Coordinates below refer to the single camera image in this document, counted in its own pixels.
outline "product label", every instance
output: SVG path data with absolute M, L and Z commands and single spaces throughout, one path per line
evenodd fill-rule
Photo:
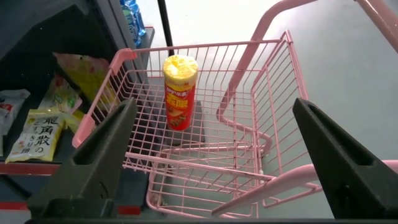
M 184 130 L 190 125 L 195 85 L 177 86 L 165 82 L 167 121 L 171 128 Z

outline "yellow snack bag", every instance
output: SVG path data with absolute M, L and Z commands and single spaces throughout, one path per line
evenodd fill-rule
M 109 70 L 109 63 L 103 58 L 93 58 L 86 55 L 53 53 L 63 71 L 82 90 L 83 94 L 91 101 L 94 100 Z M 109 109 L 114 101 L 120 103 L 110 83 L 101 95 L 103 104 L 99 104 L 101 110 Z
M 84 117 L 84 113 L 80 110 L 76 110 L 73 114 L 62 113 L 63 118 L 65 119 L 66 126 L 70 128 L 73 133 L 76 133 L 79 128 L 79 124 Z
M 65 120 L 58 108 L 30 110 L 6 163 L 40 159 L 52 161 Z

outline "yellow lid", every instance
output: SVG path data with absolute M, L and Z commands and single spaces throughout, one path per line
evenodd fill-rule
M 164 61 L 163 72 L 175 81 L 196 80 L 198 64 L 193 57 L 173 55 Z

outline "snack package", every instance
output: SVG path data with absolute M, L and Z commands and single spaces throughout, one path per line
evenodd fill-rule
M 79 124 L 82 121 L 84 115 L 85 114 L 80 110 L 76 110 L 75 112 L 73 112 L 73 114 L 62 113 L 67 128 L 70 128 L 70 130 L 75 134 L 77 129 L 79 128 Z
M 163 64 L 167 124 L 182 131 L 190 126 L 195 104 L 198 64 L 193 57 L 173 55 Z
M 58 107 L 62 112 L 72 114 L 81 105 L 79 94 L 59 74 L 55 74 L 39 108 Z
M 52 161 L 64 124 L 58 108 L 30 110 L 5 163 L 28 159 Z
M 53 53 L 57 58 L 59 66 L 82 90 L 91 101 L 100 89 L 109 69 L 109 63 L 103 58 L 93 58 L 86 55 L 58 54 Z M 101 95 L 100 109 L 109 109 L 114 101 L 115 105 L 120 103 L 112 86 L 107 83 Z
M 3 156 L 2 136 L 8 134 L 12 122 L 17 118 L 22 104 L 29 95 L 27 90 L 0 91 L 0 156 Z

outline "black pole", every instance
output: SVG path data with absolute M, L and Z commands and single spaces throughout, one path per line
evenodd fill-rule
M 166 44 L 168 47 L 173 46 L 172 32 L 170 30 L 169 17 L 167 16 L 167 7 L 164 0 L 157 0 L 159 5 L 160 18 L 162 19 L 164 37 L 166 38 Z M 174 55 L 174 50 L 169 50 L 169 56 Z

